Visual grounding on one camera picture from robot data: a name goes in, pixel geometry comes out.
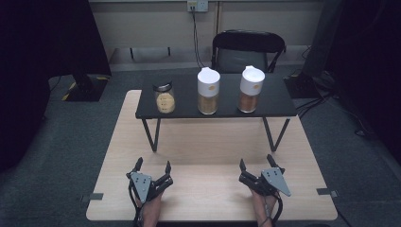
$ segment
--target jar with white lid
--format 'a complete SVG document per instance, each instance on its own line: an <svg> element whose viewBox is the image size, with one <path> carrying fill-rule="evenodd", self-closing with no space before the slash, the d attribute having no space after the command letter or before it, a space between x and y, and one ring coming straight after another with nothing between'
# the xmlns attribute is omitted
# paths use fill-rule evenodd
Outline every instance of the jar with white lid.
<svg viewBox="0 0 401 227"><path fill-rule="evenodd" d="M238 109L243 113L252 113L256 110L257 101L262 91L265 73L251 65L242 72L239 86Z"/></svg>
<svg viewBox="0 0 401 227"><path fill-rule="evenodd" d="M202 114L214 114L218 110L220 74L203 67L198 73L198 109Z"/></svg>

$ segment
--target black curtain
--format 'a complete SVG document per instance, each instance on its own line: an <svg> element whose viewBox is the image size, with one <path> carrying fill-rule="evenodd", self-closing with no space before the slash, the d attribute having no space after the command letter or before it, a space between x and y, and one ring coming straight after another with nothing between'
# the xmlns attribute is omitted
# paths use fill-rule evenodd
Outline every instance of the black curtain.
<svg viewBox="0 0 401 227"><path fill-rule="evenodd" d="M0 169L15 165L40 126L48 79L111 75L86 0L0 0Z"/></svg>
<svg viewBox="0 0 401 227"><path fill-rule="evenodd" d="M326 68L401 164L401 1L347 1Z"/></svg>
<svg viewBox="0 0 401 227"><path fill-rule="evenodd" d="M319 78L324 70L331 45L340 21L344 0L324 0L315 37L305 60L302 72Z"/></svg>

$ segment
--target chair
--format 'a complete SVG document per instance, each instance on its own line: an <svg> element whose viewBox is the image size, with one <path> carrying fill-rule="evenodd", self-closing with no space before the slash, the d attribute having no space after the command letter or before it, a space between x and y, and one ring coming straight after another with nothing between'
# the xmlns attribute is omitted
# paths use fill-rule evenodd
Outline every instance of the chair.
<svg viewBox="0 0 401 227"><path fill-rule="evenodd" d="M219 73L242 73L245 66L253 65L272 73L285 47L284 40L273 33L226 30L213 39L212 69ZM267 53L276 53L270 65Z"/></svg>

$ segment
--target wooden table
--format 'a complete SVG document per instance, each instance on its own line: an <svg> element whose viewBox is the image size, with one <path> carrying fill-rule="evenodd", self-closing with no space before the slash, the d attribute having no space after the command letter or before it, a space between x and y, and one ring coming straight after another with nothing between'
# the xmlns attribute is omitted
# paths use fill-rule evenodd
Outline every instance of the wooden table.
<svg viewBox="0 0 401 227"><path fill-rule="evenodd" d="M255 220L251 192L238 181L239 161L259 176L269 168L266 160L269 142L260 118L165 119L160 129L160 147L148 151L142 122L134 114L141 91L129 91L116 123L94 193L101 201L91 201L90 220L133 220L126 173L139 157L141 171L158 179L171 163L174 184L163 195L160 221L250 221ZM272 136L278 136L285 118L269 118ZM155 127L157 120L149 120ZM283 197L281 220L335 219L337 211L326 188L322 173L297 116L292 117L286 136L273 154L286 169L291 197Z"/></svg>

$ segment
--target jar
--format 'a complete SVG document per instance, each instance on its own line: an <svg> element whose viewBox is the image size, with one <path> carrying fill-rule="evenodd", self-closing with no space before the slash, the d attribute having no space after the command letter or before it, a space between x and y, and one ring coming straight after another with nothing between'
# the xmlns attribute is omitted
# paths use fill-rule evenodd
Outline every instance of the jar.
<svg viewBox="0 0 401 227"><path fill-rule="evenodd" d="M251 65L242 72L239 86L238 109L243 113L252 113L256 110L257 100L262 91L265 73Z"/></svg>
<svg viewBox="0 0 401 227"><path fill-rule="evenodd" d="M218 110L220 74L203 67L198 73L198 109L202 114L214 114Z"/></svg>
<svg viewBox="0 0 401 227"><path fill-rule="evenodd" d="M156 98L157 110L163 114L173 112L175 109L175 100L172 81L153 83L153 91Z"/></svg>

